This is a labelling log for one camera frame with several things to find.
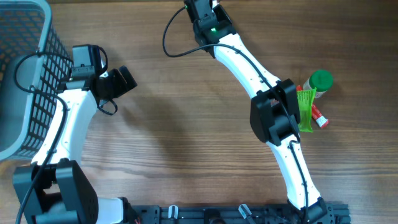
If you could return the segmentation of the green snack packet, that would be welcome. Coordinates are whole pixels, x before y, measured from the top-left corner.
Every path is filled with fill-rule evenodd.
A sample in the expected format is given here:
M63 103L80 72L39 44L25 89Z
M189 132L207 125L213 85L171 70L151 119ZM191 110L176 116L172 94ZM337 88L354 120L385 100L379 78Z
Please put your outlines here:
M298 90L297 99L300 112L299 130L300 132L312 133L312 105L315 99L315 90Z

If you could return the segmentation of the green lid jar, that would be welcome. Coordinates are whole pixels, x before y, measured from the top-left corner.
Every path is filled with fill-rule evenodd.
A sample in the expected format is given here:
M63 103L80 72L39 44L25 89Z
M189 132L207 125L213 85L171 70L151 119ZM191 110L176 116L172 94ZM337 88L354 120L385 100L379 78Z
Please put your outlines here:
M334 78L328 70L315 71L308 80L304 83L304 90L316 90L315 98L320 98L324 95L334 83Z

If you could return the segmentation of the red stick packet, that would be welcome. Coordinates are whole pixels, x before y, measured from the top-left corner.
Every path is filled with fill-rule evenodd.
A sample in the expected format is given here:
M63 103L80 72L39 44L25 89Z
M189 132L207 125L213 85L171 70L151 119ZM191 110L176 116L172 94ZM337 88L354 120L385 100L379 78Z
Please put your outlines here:
M303 90L303 88L299 85L296 87L298 90ZM320 128L324 128L329 124L329 120L326 119L320 112L320 110L313 104L312 105L312 119L318 124Z

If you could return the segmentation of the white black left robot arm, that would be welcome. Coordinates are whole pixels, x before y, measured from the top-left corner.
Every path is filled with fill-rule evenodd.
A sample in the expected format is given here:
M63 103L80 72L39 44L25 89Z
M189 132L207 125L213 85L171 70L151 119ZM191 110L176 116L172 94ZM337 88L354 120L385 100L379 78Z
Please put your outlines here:
M135 88L137 83L122 66L108 70L108 57L97 45L73 48L72 68L55 93L29 88L35 97L56 100L44 143L30 166L19 167L13 185L20 200L16 222L28 223L137 223L127 199L99 198L79 163L88 125L102 109L101 102Z

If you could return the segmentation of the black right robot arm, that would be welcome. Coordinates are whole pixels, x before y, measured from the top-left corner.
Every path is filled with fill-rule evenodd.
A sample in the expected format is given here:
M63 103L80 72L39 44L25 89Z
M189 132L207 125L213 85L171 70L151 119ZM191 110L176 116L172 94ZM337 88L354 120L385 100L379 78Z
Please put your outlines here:
M250 125L272 150L287 187L287 197L302 223L315 223L327 207L314 186L302 154L297 91L290 79L267 71L243 44L229 15L216 1L186 0L195 40L227 67L251 99Z

